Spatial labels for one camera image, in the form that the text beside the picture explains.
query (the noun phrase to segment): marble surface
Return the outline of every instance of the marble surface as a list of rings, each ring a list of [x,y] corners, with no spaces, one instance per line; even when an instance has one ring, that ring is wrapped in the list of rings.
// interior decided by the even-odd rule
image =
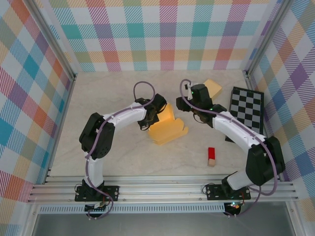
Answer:
[[[197,123],[192,113],[176,108],[182,79],[203,83],[212,79],[223,87],[214,101],[229,106],[233,86],[246,88],[241,70],[201,71],[141,71],[141,72],[87,72],[80,73],[66,115],[51,176],[83,176],[85,159],[79,136],[90,115],[94,112],[108,114],[133,102],[132,88],[138,81],[152,83],[174,107],[176,118],[189,127],[187,135],[163,146],[157,146],[137,123],[115,133],[113,145],[104,158],[103,174],[106,176],[139,175],[207,175],[230,174],[243,169],[246,155],[225,136],[206,124]],[[151,98],[147,85],[139,85],[138,97]],[[216,166],[207,166],[208,147],[216,149]]]

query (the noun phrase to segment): red block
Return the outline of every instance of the red block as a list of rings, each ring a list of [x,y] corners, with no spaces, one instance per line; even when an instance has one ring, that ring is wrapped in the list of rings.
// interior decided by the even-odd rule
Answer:
[[[208,166],[214,167],[216,165],[216,153],[214,147],[208,148]]]

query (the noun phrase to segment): black and white checkerboard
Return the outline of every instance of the black and white checkerboard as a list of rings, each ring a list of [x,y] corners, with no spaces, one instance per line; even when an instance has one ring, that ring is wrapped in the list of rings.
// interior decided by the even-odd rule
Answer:
[[[234,87],[231,94],[230,112],[251,130],[263,134],[264,93]]]

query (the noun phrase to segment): yellow sponge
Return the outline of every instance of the yellow sponge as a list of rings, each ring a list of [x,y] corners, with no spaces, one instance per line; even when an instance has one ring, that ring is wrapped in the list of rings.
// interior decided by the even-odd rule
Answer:
[[[204,82],[204,85],[207,87],[212,100],[215,100],[222,92],[222,86],[213,80],[208,79],[206,82]]]
[[[164,111],[157,115],[159,122],[150,126],[148,134],[154,143],[163,145],[188,133],[184,122],[174,117],[173,107],[167,104]]]

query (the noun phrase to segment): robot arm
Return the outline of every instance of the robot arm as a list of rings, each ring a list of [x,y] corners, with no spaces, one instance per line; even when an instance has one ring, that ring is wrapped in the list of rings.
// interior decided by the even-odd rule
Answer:
[[[267,139],[265,136],[250,130],[235,119],[226,108],[219,104],[213,104],[208,89],[204,84],[193,86],[188,85],[186,86],[186,89],[190,89],[189,92],[192,95],[192,99],[190,100],[189,96],[185,97],[191,105],[203,110],[222,114],[230,120],[222,116],[217,116],[216,114],[198,111],[192,106],[189,106],[182,97],[176,99],[177,108],[185,112],[191,111],[194,115],[199,116],[202,122],[222,132],[233,140],[247,155],[245,170],[235,172],[222,180],[221,187],[226,197],[232,196],[237,190],[245,186],[252,184],[261,186],[274,177],[270,159],[266,156],[264,148],[257,139],[262,141],[270,150],[276,164],[277,174],[280,174],[285,170],[284,159],[277,138],[270,137]],[[254,139],[252,135],[246,132],[246,130],[251,132],[257,139]]]
[[[148,101],[149,99],[139,98],[129,107],[139,107],[145,105]],[[106,156],[111,149],[114,133],[134,122],[138,122],[141,130],[150,127],[150,125],[159,121],[157,114],[162,112],[165,106],[166,100],[164,97],[156,94],[150,105],[121,112],[105,123],[88,164],[89,178],[95,187],[103,185],[104,156]],[[82,144],[82,150],[86,154],[92,149],[100,126],[107,118],[113,116],[113,114],[114,113],[101,116],[98,113],[94,113],[90,116],[79,138]],[[85,176],[83,184],[92,187],[87,181],[87,176]]]

